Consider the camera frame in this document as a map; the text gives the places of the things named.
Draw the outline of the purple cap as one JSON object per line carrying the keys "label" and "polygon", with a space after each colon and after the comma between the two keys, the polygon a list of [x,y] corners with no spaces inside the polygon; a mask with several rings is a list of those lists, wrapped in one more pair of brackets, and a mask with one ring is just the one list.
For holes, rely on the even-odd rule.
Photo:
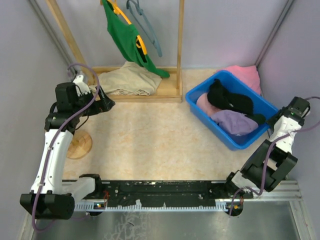
{"label": "purple cap", "polygon": [[259,126],[256,121],[245,114],[232,110],[221,110],[211,115],[210,118],[226,133],[234,136],[248,135]]}

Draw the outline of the wooden hat stand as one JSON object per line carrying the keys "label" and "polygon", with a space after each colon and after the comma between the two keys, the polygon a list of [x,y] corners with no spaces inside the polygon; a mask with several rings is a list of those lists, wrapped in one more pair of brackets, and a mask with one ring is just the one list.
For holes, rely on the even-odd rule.
{"label": "wooden hat stand", "polygon": [[85,130],[77,130],[67,150],[67,158],[78,160],[85,157],[93,147],[93,139]]}

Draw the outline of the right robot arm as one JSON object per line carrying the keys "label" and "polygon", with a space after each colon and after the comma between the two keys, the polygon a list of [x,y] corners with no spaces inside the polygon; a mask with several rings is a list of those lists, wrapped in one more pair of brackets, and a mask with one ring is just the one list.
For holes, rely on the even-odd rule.
{"label": "right robot arm", "polygon": [[274,190],[298,162],[292,154],[292,145],[310,110],[309,101],[296,96],[267,121],[272,135],[256,149],[241,170],[230,173],[223,185],[227,197],[243,197],[252,192],[259,196],[263,191]]}

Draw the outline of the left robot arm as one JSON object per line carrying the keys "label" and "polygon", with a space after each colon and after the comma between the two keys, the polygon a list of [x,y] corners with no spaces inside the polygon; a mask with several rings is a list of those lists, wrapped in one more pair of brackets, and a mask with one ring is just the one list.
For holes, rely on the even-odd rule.
{"label": "left robot arm", "polygon": [[96,92],[85,91],[74,82],[60,83],[55,88],[57,111],[50,111],[45,119],[43,154],[29,193],[20,196],[20,205],[33,219],[68,220],[76,203],[87,196],[95,199],[104,192],[98,174],[82,174],[69,187],[62,185],[62,176],[68,148],[74,137],[80,117],[108,112],[115,102],[100,86]]}

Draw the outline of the dark green cap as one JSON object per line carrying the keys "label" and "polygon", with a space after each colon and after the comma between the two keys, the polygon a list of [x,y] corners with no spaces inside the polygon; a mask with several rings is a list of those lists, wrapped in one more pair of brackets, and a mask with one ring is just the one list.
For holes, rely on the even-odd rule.
{"label": "dark green cap", "polygon": [[247,114],[247,118],[253,120],[256,122],[259,126],[263,125],[266,122],[266,118],[263,114],[257,113],[257,114]]}

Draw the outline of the blue plastic bin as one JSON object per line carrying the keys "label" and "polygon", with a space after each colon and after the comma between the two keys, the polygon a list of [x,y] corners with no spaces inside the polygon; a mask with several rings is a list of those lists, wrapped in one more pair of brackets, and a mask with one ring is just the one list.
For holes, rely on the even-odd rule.
{"label": "blue plastic bin", "polygon": [[269,126],[264,123],[246,135],[232,135],[217,125],[212,116],[213,114],[220,113],[221,108],[214,107],[207,99],[207,93],[215,80],[219,80],[228,92],[249,97],[253,102],[253,113],[261,114],[267,120],[274,116],[278,112],[278,109],[226,70],[216,72],[186,93],[185,100],[189,104],[190,111],[209,131],[230,150],[244,150],[261,137],[269,129]]}

